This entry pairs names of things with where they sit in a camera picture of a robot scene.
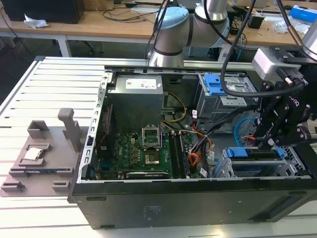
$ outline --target floor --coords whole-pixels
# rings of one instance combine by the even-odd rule
[[[16,45],[14,49],[5,46],[0,50],[0,104],[24,74],[35,56],[61,56],[58,45],[54,45],[52,40],[21,39],[31,54],[25,50],[20,40],[14,39],[14,41]],[[83,42],[71,41],[70,48],[73,57],[143,59],[146,46],[145,44],[107,42],[105,43],[105,51],[100,53],[101,43],[90,43],[95,49],[92,56],[89,55],[89,48]],[[195,48],[193,57],[188,57],[188,50],[185,48],[183,51],[185,60],[212,60],[207,57],[208,50],[205,48]],[[252,55],[244,53],[239,61],[250,62],[252,57]]]

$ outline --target slotted metal table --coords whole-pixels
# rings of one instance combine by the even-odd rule
[[[32,120],[63,126],[61,107],[75,111],[74,119],[89,126],[104,65],[145,66],[142,59],[37,57],[0,106],[0,184],[28,137]],[[185,66],[220,69],[217,62],[187,61]],[[231,63],[231,69],[251,69]],[[0,197],[0,237],[317,237],[317,201],[312,201],[276,223],[197,227],[92,230],[76,204],[67,197]]]

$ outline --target white label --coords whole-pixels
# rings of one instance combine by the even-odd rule
[[[209,156],[211,160],[214,160],[214,151],[210,151]]]
[[[204,176],[205,178],[207,178],[207,171],[204,170],[203,168],[200,169],[200,174]]]
[[[156,89],[156,79],[128,78],[125,84],[126,89]]]
[[[197,119],[197,111],[193,110],[193,118]]]

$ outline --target power supply label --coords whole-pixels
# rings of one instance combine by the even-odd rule
[[[128,78],[125,84],[126,89],[156,89],[157,80],[147,78]]]

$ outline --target green motherboard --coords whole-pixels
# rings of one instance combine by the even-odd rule
[[[192,136],[189,133],[182,134],[186,154],[192,148]],[[157,143],[157,133],[147,133],[145,142]],[[169,134],[159,134],[160,150],[153,148],[143,150],[142,133],[117,133],[114,144],[114,157],[112,160],[101,158],[99,160],[97,174],[101,179],[121,179],[120,175],[113,172],[161,172],[168,173],[173,178],[172,158],[169,145]]]

